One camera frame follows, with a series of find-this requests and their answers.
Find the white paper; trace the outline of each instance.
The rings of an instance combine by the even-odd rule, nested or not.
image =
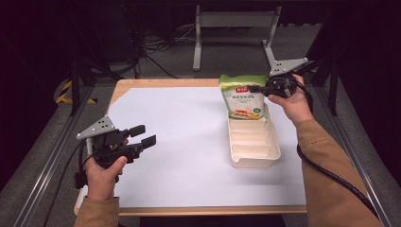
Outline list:
[[[266,102],[281,157],[269,168],[235,168],[218,87],[130,89],[109,117],[120,130],[146,126],[130,144],[153,134],[157,144],[124,168],[115,188],[120,207],[305,205],[295,128],[280,106]]]

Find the metal frame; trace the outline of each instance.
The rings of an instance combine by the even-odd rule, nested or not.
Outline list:
[[[196,43],[194,52],[193,70],[201,69],[201,28],[219,26],[247,26],[247,27],[269,27],[270,36],[267,40],[262,40],[263,47],[270,65],[270,75],[277,76],[284,74],[300,65],[307,63],[307,58],[297,60],[277,61],[271,51],[275,29],[280,18],[281,7],[276,7],[275,11],[201,11],[197,5],[196,12]]]
[[[321,103],[326,103],[328,97],[327,97],[327,94],[325,93],[323,87],[315,87],[315,91],[316,91],[316,96],[317,96],[318,100]],[[365,186],[368,190],[369,199],[371,200],[371,202],[378,214],[381,224],[386,227],[392,227],[392,224],[390,223],[390,220],[387,217],[386,212],[385,212],[383,206],[381,205],[379,198],[377,197],[377,194],[375,193],[375,189],[373,187],[371,179],[369,178],[368,173],[365,171],[362,164],[359,162],[357,155],[355,153],[355,150],[354,150],[353,146],[351,145],[351,142],[349,141],[349,139],[345,133],[344,127],[340,123],[339,119],[336,118],[336,116],[334,114],[332,114],[331,108],[332,107],[330,107],[329,105],[323,105],[323,111],[328,116],[329,123],[330,123],[331,127],[334,129],[335,134],[339,138],[338,143],[348,154],[352,165],[357,170],[357,172],[361,176],[363,182],[365,183]]]
[[[86,100],[88,100],[93,90],[93,87],[85,87],[80,102],[84,103]],[[77,114],[71,116],[66,122],[56,146],[54,147],[47,163],[44,165],[44,169],[32,188],[23,209],[21,210],[18,218],[15,220],[13,225],[14,227],[27,226],[29,221],[32,219],[33,214],[38,207],[42,196],[44,195],[44,191],[50,183],[50,180],[53,176],[53,173],[56,171],[56,168],[58,167],[58,163],[62,155],[65,153],[68,137],[71,135],[72,129],[82,113],[83,107],[84,105],[80,105],[77,109]]]

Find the food tray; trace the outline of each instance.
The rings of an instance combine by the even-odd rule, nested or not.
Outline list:
[[[281,156],[268,106],[259,120],[228,119],[231,163],[235,167],[270,167]]]

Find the tan sleeve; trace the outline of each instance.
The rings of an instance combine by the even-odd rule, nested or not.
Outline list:
[[[345,151],[315,120],[296,126],[303,154],[342,177],[365,196],[367,189]],[[381,226],[372,212],[348,189],[303,162],[306,209],[310,227]]]
[[[75,227],[117,227],[119,198],[108,201],[95,201],[83,198]]]

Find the human hand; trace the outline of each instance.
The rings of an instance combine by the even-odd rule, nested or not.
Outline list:
[[[298,75],[293,75],[300,83],[304,85],[304,79]],[[296,92],[289,98],[269,95],[268,99],[283,107],[284,112],[289,120],[294,125],[297,125],[305,120],[314,119],[312,112],[309,109],[304,91],[297,87]]]
[[[109,168],[105,169],[91,157],[85,164],[88,179],[87,198],[99,201],[114,198],[115,177],[123,174],[123,168],[127,161],[127,157],[119,157]]]

